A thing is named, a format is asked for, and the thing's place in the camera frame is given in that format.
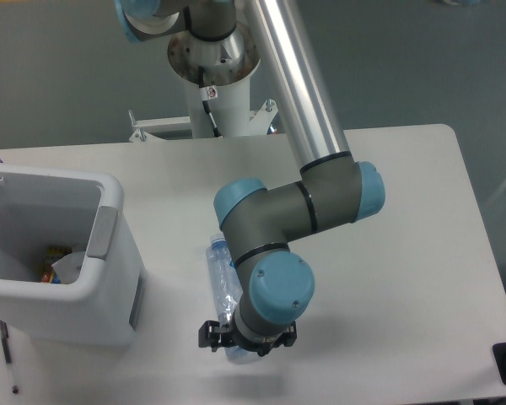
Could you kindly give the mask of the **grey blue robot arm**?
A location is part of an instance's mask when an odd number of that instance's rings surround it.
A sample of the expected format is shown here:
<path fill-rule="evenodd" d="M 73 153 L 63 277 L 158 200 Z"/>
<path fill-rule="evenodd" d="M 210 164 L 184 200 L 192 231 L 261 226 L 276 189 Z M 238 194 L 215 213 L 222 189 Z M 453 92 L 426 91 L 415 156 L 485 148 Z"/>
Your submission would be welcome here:
<path fill-rule="evenodd" d="M 292 345 L 314 275 L 292 242 L 378 213 L 380 173 L 357 162 L 294 1 L 118 1 L 134 43 L 165 38 L 195 135 L 229 161 L 214 197 L 240 296 L 199 330 L 203 348 Z"/>

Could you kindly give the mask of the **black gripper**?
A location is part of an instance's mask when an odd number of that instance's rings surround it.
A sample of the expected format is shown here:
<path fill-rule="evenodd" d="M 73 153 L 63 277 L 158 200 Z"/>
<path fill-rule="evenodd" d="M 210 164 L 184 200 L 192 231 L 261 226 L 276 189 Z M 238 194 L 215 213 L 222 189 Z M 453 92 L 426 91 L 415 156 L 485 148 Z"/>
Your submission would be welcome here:
<path fill-rule="evenodd" d="M 198 330 L 197 343 L 199 348 L 210 348 L 217 351 L 219 348 L 241 348 L 257 353 L 259 357 L 268 355 L 274 348 L 292 347 L 298 337 L 296 321 L 276 337 L 247 337 L 236 325 L 221 325 L 218 321 L 205 321 Z"/>

